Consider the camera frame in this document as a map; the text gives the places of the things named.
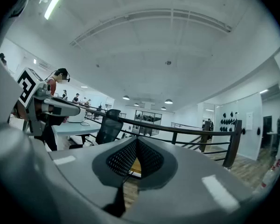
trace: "railing post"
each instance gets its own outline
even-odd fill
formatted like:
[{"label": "railing post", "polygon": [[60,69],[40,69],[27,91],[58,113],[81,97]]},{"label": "railing post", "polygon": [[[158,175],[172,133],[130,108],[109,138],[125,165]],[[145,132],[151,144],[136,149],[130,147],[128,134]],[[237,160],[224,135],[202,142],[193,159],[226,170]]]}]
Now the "railing post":
[{"label": "railing post", "polygon": [[177,138],[177,132],[174,132],[172,137],[172,142],[171,142],[172,144],[176,143],[176,138]]},{"label": "railing post", "polygon": [[241,138],[242,131],[242,121],[235,121],[235,134],[231,137],[231,143],[228,146],[227,153],[223,162],[223,167],[230,169],[234,163],[234,160],[237,156],[239,141]]},{"label": "railing post", "polygon": [[[209,131],[209,130],[210,130],[210,122],[209,122],[209,121],[206,121],[206,122],[204,123],[203,131]],[[201,136],[200,142],[201,142],[201,143],[206,143],[206,142],[207,142],[207,138],[208,138],[208,135],[202,135],[202,136]],[[206,147],[205,144],[204,144],[204,145],[200,145],[200,146],[199,146],[200,151],[201,151],[201,152],[204,152],[204,151],[205,151],[205,147]]]}]

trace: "white desk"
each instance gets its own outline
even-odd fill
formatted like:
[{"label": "white desk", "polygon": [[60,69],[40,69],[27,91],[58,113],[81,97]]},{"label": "white desk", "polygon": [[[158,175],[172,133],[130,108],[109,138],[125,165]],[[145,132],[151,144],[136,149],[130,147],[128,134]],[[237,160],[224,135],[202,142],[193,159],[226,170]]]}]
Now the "white desk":
[{"label": "white desk", "polygon": [[73,136],[73,135],[81,135],[81,134],[89,134],[89,133],[96,133],[100,129],[100,125],[92,122],[91,120],[85,120],[85,123],[82,125],[80,123],[62,123],[59,126],[52,126],[55,140],[57,144],[57,150],[63,150],[64,146],[59,143],[58,136]]}]

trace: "black office chair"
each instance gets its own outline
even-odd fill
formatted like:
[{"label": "black office chair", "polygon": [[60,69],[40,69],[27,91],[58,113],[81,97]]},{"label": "black office chair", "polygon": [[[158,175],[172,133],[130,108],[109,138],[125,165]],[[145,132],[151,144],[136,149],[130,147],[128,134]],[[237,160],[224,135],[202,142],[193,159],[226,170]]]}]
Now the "black office chair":
[{"label": "black office chair", "polygon": [[[102,105],[100,105],[98,108],[97,108],[97,111],[102,111]],[[94,114],[94,117],[93,119],[98,119],[99,115],[98,114]]]},{"label": "black office chair", "polygon": [[[97,144],[105,144],[115,141],[117,135],[122,129],[123,121],[119,120],[120,110],[108,110],[106,116],[103,117],[101,128],[97,134],[95,142]],[[83,145],[71,145],[70,149],[81,148]]]}]

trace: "red shirt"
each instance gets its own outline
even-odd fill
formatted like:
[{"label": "red shirt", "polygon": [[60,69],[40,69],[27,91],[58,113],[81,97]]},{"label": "red shirt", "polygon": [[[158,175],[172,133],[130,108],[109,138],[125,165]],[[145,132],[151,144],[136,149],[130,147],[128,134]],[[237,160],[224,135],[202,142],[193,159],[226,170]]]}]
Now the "red shirt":
[{"label": "red shirt", "polygon": [[56,90],[56,80],[51,77],[50,80],[47,81],[47,83],[51,85],[51,95],[54,95]]}]

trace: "window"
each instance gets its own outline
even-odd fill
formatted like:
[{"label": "window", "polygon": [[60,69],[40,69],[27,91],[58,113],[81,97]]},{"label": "window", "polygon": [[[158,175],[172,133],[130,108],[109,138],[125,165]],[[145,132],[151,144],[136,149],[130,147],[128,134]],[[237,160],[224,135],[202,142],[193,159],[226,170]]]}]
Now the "window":
[{"label": "window", "polygon": [[[161,125],[161,119],[162,115],[158,113],[152,113],[152,112],[146,112],[146,111],[140,111],[136,110],[134,120],[148,123],[148,124],[154,124],[154,125]],[[133,126],[133,133],[142,134],[145,136],[154,136],[159,134],[159,130],[151,129],[151,128],[144,128],[141,126],[134,125]]]}]

